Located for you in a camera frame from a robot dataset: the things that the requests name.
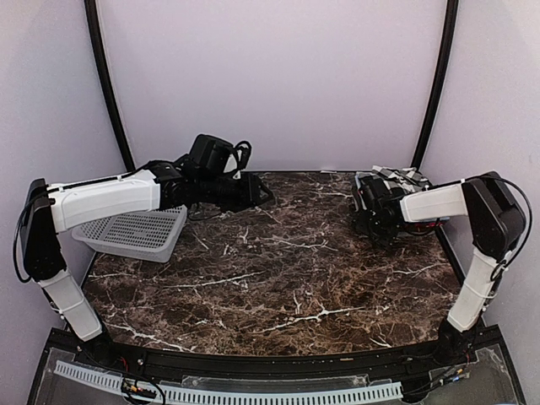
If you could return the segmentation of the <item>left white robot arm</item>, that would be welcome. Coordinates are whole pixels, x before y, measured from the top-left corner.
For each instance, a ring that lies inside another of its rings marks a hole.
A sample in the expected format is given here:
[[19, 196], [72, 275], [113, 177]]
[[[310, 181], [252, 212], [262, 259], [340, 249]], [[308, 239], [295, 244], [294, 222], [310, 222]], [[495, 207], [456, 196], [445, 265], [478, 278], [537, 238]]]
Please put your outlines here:
[[51, 299], [86, 354], [101, 368], [119, 360], [103, 321], [68, 271], [58, 235], [117, 215], [164, 211], [199, 203], [238, 213], [273, 200], [259, 175], [247, 171], [252, 146], [212, 135], [196, 136], [175, 161], [150, 160], [121, 175], [75, 183], [30, 183], [13, 235], [12, 258], [22, 284], [37, 283]]

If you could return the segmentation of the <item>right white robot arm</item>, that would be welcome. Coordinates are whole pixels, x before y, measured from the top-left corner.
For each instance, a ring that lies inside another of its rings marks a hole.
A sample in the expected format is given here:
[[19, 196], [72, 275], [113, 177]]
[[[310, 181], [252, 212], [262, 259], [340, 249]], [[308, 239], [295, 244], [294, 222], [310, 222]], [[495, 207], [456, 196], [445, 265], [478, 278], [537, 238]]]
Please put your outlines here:
[[488, 308], [532, 232], [526, 193], [495, 171], [434, 185], [414, 168], [374, 166], [355, 173], [352, 195], [354, 228], [375, 246], [438, 229], [469, 231], [470, 265], [446, 318], [457, 332], [470, 330]]

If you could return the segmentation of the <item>red black shirt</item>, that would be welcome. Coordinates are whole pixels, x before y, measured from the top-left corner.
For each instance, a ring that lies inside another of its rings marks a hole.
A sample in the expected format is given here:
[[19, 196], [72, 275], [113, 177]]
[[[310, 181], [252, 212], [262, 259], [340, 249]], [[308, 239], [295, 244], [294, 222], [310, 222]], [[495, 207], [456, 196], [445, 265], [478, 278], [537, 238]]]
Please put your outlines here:
[[444, 223], [444, 221], [405, 223], [401, 231], [412, 236], [425, 236], [435, 232]]

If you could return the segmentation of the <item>light blue shirt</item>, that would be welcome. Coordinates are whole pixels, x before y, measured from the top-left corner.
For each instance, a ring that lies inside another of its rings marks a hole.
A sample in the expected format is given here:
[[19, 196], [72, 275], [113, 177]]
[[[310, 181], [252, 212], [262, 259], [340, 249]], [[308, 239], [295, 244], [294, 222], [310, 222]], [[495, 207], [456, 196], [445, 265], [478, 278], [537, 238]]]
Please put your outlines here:
[[429, 225], [429, 226], [437, 226], [438, 224], [445, 224], [449, 220], [450, 220], [449, 217], [430, 219], [430, 220], [426, 221], [426, 224]]

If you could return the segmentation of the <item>black white plaid shirt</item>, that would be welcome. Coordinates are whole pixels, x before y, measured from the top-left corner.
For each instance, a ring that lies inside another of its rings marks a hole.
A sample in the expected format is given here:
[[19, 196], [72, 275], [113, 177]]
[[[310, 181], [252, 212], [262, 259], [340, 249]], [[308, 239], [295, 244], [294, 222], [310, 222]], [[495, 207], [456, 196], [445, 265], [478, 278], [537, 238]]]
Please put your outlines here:
[[392, 168], [373, 165], [370, 170], [359, 170], [355, 173], [354, 182], [358, 189], [369, 178], [383, 180], [386, 188], [403, 189], [406, 193], [425, 191], [432, 187], [431, 182], [417, 168]]

